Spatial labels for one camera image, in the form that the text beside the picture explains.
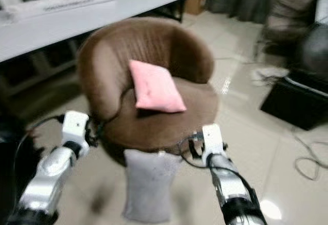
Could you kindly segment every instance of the table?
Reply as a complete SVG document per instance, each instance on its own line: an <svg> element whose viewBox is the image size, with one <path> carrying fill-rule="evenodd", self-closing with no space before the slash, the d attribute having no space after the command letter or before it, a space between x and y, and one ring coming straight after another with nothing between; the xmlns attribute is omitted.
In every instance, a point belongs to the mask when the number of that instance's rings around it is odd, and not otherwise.
<svg viewBox="0 0 328 225"><path fill-rule="evenodd" d="M0 27L0 63L105 25L184 0L115 0Z"/></svg>

